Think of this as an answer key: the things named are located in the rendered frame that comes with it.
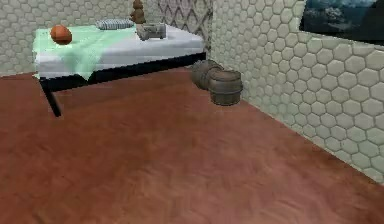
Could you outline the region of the white bed with black frame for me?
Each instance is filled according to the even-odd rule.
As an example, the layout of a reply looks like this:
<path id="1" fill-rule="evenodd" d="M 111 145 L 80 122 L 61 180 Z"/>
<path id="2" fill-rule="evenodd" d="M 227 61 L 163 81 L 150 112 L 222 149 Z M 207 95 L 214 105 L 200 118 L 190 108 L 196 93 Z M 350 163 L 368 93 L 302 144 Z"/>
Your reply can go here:
<path id="1" fill-rule="evenodd" d="M 164 39 L 139 39 L 135 35 L 108 47 L 88 80 L 80 75 L 39 79 L 55 116 L 61 115 L 53 93 L 116 79 L 191 65 L 206 58 L 203 38 L 188 31 L 166 26 Z"/>

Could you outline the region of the pale green blanket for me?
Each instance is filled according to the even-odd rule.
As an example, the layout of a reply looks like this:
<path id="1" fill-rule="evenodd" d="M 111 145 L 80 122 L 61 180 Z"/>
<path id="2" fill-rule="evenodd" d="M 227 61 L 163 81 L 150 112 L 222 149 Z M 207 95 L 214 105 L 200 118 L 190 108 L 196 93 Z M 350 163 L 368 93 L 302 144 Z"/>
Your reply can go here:
<path id="1" fill-rule="evenodd" d="M 55 43 L 51 38 L 50 29 L 35 31 L 33 53 L 36 78 L 80 75 L 88 80 L 108 47 L 135 35 L 134 28 L 100 30 L 95 25 L 74 26 L 69 30 L 72 33 L 72 41 L 67 45 Z"/>

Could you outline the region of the brown teddy bear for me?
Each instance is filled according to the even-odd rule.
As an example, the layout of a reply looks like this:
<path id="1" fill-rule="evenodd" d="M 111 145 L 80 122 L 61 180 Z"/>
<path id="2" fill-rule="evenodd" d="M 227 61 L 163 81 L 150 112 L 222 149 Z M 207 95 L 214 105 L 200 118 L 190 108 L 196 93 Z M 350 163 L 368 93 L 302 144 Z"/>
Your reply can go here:
<path id="1" fill-rule="evenodd" d="M 130 14 L 131 20 L 135 22 L 136 24 L 143 24 L 146 22 L 144 11 L 143 11 L 143 4 L 141 0 L 134 0 L 132 3 L 133 11 Z"/>

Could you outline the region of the grey striped pillow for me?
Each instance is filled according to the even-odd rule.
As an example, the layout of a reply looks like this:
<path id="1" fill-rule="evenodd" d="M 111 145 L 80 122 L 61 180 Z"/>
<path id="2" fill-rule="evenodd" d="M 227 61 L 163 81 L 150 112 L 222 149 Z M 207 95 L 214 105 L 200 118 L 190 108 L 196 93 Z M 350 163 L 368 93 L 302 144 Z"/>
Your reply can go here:
<path id="1" fill-rule="evenodd" d="M 119 30 L 134 26 L 130 19 L 102 19 L 95 22 L 95 26 L 100 30 Z"/>

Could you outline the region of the dark framed wall picture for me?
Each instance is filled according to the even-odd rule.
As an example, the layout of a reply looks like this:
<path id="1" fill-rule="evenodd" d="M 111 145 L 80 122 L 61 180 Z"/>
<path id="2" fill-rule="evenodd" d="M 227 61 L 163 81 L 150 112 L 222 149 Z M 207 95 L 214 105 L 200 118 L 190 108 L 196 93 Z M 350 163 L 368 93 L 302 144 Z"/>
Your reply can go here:
<path id="1" fill-rule="evenodd" d="M 299 30 L 384 46 L 384 0 L 306 0 Z"/>

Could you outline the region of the grey box-shaped object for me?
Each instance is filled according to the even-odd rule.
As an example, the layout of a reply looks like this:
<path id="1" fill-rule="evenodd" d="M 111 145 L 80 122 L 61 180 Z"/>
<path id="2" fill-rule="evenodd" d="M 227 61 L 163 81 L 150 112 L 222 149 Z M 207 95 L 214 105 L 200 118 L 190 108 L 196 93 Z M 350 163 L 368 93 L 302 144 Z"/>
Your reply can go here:
<path id="1" fill-rule="evenodd" d="M 136 33 L 142 41 L 146 41 L 151 38 L 164 39 L 166 37 L 166 25 L 163 23 L 137 24 Z"/>

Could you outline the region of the orange ball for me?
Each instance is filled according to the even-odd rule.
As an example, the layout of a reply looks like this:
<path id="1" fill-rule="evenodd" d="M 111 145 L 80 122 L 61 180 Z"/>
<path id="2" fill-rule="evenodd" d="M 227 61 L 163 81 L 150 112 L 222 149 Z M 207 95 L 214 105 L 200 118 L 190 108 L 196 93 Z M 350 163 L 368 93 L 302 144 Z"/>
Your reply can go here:
<path id="1" fill-rule="evenodd" d="M 63 25 L 56 25 L 50 31 L 51 39 L 59 45 L 67 45 L 72 41 L 72 33 Z"/>

